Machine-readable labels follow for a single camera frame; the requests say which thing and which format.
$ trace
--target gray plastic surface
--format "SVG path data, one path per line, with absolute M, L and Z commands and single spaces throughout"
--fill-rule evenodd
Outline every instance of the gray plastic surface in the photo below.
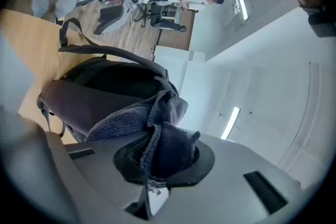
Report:
M 119 208 L 126 208 L 130 203 L 139 200 L 143 186 L 125 181 L 113 163 L 113 156 L 119 148 L 143 135 L 146 133 L 141 132 L 126 137 L 68 145 L 66 150 L 68 153 L 87 148 L 95 151 L 95 154 L 74 159 L 74 164 L 102 196 Z
M 260 221 L 259 224 L 290 223 L 297 213 L 306 206 L 307 202 L 310 201 L 319 187 L 320 183 L 315 183 L 309 186 L 291 203 L 287 204 L 281 210 L 275 212 L 268 218 Z
M 146 223 L 145 220 L 125 212 L 96 190 L 69 157 L 57 134 L 47 133 L 47 140 L 58 173 L 75 202 L 81 223 Z M 118 199 L 118 195 L 115 194 L 114 200 Z
M 51 149 L 59 173 L 87 223 L 137 223 L 142 221 L 124 208 L 137 201 L 141 186 L 124 181 L 114 167 L 113 154 L 145 133 L 67 145 L 68 152 L 90 148 L 96 153 L 71 160 L 55 135 Z M 287 200 L 301 193 L 297 183 L 245 146 L 201 135 L 215 153 L 215 165 L 194 187 L 173 188 L 151 223 L 254 223 L 269 216 L 243 175 L 259 171 Z
M 250 149 L 216 137 L 201 135 L 216 161 L 210 173 L 196 186 L 170 191 L 167 202 L 153 219 L 155 223 L 254 223 L 268 212 L 243 175 L 259 171 L 288 201 L 301 193 L 299 186 Z
M 35 122 L 1 108 L 0 161 L 2 173 L 17 194 L 40 214 L 56 223 L 78 222 L 76 205 L 58 175 L 45 132 Z M 5 203 L 15 206 L 17 212 L 25 208 L 22 206 L 24 203 L 18 203 L 15 195 L 6 197 L 6 191 L 2 191 Z

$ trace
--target chair wheel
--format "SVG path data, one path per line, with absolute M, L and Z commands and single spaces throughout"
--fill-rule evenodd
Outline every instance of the chair wheel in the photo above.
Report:
M 187 28 L 184 25 L 182 25 L 180 28 L 180 32 L 182 33 L 187 32 Z

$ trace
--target black backpack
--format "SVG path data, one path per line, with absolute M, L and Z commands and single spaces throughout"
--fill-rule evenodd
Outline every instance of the black backpack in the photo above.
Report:
M 116 47 L 99 46 L 85 37 L 89 45 L 68 45 L 69 23 L 82 32 L 80 23 L 72 18 L 60 30 L 60 52 L 103 54 L 91 58 L 44 87 L 37 105 L 49 126 L 49 115 L 58 116 L 78 142 L 83 142 L 91 128 L 115 111 L 146 100 L 161 90 L 155 76 L 167 79 L 168 72 L 157 63 Z M 107 60 L 114 55 L 135 63 Z

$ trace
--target white wall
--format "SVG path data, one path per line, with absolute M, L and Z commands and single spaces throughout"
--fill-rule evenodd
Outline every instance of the white wall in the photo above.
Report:
M 242 143 L 299 180 L 321 179 L 336 146 L 335 38 L 318 38 L 297 8 L 207 63 L 230 72 L 207 133 Z
M 232 16 L 231 2 L 226 0 L 223 5 L 208 5 L 195 14 L 190 50 L 208 54 L 212 47 L 222 43 L 223 36 L 219 33 L 223 31 L 225 18 Z
M 201 52 L 157 46 L 155 62 L 169 72 L 170 81 L 189 107 L 178 127 L 205 133 L 228 72 L 205 62 Z

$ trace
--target blue towel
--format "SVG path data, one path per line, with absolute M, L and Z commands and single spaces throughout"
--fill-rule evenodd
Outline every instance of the blue towel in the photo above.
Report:
M 140 167 L 147 174 L 149 185 L 161 188 L 169 176 L 192 165 L 200 133 L 190 134 L 176 127 L 188 104 L 176 94 L 168 79 L 155 79 L 160 81 L 161 91 L 110 114 L 91 129 L 85 141 L 129 135 L 144 127 L 152 129 L 153 135 L 142 153 Z

